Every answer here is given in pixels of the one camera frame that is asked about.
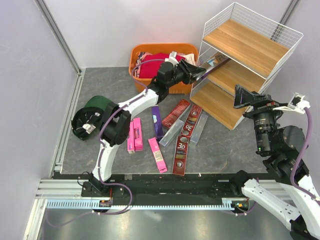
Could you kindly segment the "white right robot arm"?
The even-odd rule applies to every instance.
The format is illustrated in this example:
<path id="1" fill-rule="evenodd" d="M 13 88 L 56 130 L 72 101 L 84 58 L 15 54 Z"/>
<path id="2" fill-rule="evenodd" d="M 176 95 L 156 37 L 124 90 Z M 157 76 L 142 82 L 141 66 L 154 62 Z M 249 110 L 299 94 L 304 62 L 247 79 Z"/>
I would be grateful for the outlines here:
<path id="1" fill-rule="evenodd" d="M 279 103 L 269 94 L 234 87 L 234 108 L 252 107 L 243 116 L 253 120 L 256 154 L 264 157 L 267 173 L 289 194 L 290 205 L 262 187 L 249 173 L 240 170 L 230 180 L 229 191 L 245 196 L 265 208 L 290 231 L 294 240 L 320 238 L 320 196 L 315 189 L 303 155 L 309 146 L 313 128 L 310 103 L 295 93 L 288 103 Z M 278 119 L 285 111 L 305 114 L 307 132 L 297 126 L 280 127 Z"/>

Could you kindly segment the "purple white toothpaste box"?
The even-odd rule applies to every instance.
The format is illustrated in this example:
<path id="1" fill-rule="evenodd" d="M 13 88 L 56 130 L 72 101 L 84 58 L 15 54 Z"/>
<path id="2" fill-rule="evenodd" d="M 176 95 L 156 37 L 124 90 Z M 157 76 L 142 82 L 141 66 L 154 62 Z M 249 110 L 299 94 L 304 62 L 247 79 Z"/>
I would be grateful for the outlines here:
<path id="1" fill-rule="evenodd" d="M 221 52 L 216 52 L 210 58 L 203 61 L 199 67 L 205 69 L 205 73 L 202 73 L 196 81 L 204 80 L 211 72 L 227 63 L 230 58 Z"/>

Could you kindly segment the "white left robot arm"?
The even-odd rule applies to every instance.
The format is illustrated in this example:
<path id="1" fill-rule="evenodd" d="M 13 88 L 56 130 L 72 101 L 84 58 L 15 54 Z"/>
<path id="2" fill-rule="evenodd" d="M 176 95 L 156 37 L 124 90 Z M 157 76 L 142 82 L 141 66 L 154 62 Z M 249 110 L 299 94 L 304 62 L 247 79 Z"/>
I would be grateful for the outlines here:
<path id="1" fill-rule="evenodd" d="M 191 85 L 201 79 L 206 69 L 192 65 L 185 60 L 178 63 L 164 61 L 157 74 L 145 89 L 135 97 L 116 104 L 109 102 L 102 116 L 102 127 L 98 135 L 100 148 L 95 168 L 92 171 L 92 191 L 99 197 L 110 191 L 107 182 L 112 175 L 112 166 L 120 145 L 127 140 L 132 118 L 144 110 L 162 102 L 169 89 L 178 83 Z"/>

